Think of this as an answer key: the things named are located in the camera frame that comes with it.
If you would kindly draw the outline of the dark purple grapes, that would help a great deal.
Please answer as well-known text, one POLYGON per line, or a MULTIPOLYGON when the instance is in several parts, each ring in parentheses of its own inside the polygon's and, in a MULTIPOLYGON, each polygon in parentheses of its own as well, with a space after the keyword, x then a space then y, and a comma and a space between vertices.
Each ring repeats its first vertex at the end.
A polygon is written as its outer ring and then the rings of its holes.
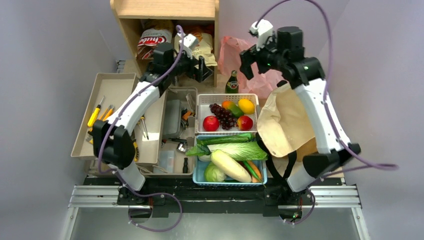
POLYGON ((223 130, 229 131, 238 126, 237 118, 230 110, 227 110, 216 103, 210 104, 209 108, 215 117, 218 118, 220 126, 223 130))

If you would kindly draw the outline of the green napa cabbage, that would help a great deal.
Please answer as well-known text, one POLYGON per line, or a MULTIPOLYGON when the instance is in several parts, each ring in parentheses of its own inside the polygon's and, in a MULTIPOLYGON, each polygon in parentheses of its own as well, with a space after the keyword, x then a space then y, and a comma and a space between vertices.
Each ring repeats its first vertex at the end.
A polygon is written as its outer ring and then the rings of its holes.
POLYGON ((255 141, 212 144, 207 147, 211 153, 220 150, 238 162, 253 160, 261 161, 268 158, 268 154, 262 150, 255 141))

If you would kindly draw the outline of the green cucumber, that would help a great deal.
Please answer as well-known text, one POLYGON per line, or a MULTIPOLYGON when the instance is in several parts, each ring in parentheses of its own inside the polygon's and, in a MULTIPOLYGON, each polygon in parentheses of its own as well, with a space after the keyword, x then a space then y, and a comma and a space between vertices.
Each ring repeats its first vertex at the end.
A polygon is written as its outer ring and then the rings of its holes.
POLYGON ((254 139, 252 133, 240 133, 235 135, 221 135, 221 136, 198 136, 197 144, 208 146, 217 144, 228 144, 228 143, 246 143, 254 139))

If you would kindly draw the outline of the green glass bottle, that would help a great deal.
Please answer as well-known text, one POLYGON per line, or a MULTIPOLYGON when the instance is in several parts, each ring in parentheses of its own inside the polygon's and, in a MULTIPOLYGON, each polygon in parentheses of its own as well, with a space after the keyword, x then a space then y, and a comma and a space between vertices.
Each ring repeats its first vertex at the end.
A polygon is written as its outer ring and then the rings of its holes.
POLYGON ((224 92, 226 94, 238 94, 239 93, 239 82, 237 79, 237 71, 236 70, 232 70, 231 71, 231 75, 228 79, 228 81, 226 82, 225 85, 225 90, 224 92))

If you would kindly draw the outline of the red yellow apple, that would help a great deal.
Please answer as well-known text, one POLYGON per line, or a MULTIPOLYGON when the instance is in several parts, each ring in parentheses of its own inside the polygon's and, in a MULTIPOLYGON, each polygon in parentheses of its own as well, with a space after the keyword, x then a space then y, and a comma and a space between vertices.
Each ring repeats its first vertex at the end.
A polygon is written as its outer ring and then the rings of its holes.
POLYGON ((254 126, 253 120, 247 115, 240 116, 236 124, 240 131, 250 131, 254 126))

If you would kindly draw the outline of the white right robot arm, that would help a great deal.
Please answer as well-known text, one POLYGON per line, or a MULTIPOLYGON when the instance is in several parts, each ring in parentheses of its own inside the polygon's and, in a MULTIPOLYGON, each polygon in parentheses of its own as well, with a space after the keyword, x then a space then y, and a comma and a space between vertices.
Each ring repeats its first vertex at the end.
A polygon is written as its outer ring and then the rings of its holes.
POLYGON ((322 175, 344 166, 361 152, 357 143, 351 143, 339 123, 330 98, 325 93, 325 74, 316 57, 305 57, 303 31, 297 26, 281 27, 274 31, 272 24, 252 25, 249 29, 257 43, 240 53, 240 71, 248 80, 254 74, 256 63, 259 73, 269 70, 282 73, 300 98, 315 134, 317 153, 306 155, 300 170, 288 177, 280 196, 288 204, 300 198, 322 175))

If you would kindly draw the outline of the pink plastic grocery bag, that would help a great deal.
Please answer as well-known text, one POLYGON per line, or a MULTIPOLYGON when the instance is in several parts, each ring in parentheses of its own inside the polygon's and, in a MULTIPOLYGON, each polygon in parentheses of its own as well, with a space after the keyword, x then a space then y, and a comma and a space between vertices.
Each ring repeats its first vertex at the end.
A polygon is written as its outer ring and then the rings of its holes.
POLYGON ((253 93, 260 99, 267 99, 269 94, 277 88, 277 84, 283 80, 280 72, 269 70, 260 74, 256 63, 251 65, 253 78, 248 80, 240 71, 240 53, 249 49, 254 44, 253 39, 240 39, 224 36, 220 42, 218 69, 224 76, 230 76, 233 70, 237 71, 237 81, 240 93, 253 93))

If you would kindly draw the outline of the white daikon radish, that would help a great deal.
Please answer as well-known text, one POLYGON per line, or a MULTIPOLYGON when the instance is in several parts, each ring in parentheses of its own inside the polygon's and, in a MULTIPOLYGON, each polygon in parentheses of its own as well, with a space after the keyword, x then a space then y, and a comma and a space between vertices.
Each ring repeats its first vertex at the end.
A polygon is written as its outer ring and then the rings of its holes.
POLYGON ((250 183, 251 175, 237 161, 222 150, 215 150, 210 155, 211 162, 227 176, 241 183, 250 183))

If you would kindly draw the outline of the cream chips bag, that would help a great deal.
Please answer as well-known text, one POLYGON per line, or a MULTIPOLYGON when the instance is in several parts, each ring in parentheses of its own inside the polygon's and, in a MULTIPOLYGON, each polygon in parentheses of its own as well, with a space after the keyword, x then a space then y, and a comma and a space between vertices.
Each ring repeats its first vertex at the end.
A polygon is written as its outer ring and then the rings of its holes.
POLYGON ((202 56, 207 67, 215 67, 218 65, 214 55, 213 28, 213 24, 187 25, 183 27, 185 34, 192 34, 198 39, 198 44, 192 50, 192 56, 196 59, 202 56))

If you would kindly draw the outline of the brown Trader Joe's bag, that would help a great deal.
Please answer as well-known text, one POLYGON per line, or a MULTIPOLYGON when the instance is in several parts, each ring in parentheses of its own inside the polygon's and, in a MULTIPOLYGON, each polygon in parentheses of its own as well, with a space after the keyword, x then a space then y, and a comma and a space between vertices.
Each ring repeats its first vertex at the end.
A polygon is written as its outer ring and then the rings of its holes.
POLYGON ((296 89, 286 83, 273 90, 262 108, 257 131, 270 154, 282 158, 292 152, 299 157, 343 150, 349 143, 320 78, 296 89))

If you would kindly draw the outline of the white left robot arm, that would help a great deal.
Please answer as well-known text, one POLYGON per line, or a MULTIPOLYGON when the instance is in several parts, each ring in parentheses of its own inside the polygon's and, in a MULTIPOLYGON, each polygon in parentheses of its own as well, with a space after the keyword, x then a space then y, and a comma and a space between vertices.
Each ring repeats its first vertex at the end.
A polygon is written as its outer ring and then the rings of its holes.
POLYGON ((186 75, 202 82, 213 73, 203 57, 193 56, 197 44, 198 39, 191 34, 179 41, 178 52, 171 43, 158 44, 128 99, 106 120, 96 120, 93 124, 94 155, 119 175, 124 185, 131 189, 130 199, 138 205, 148 201, 149 191, 143 187, 146 179, 134 162, 136 150, 131 134, 147 109, 165 93, 175 77, 186 75))

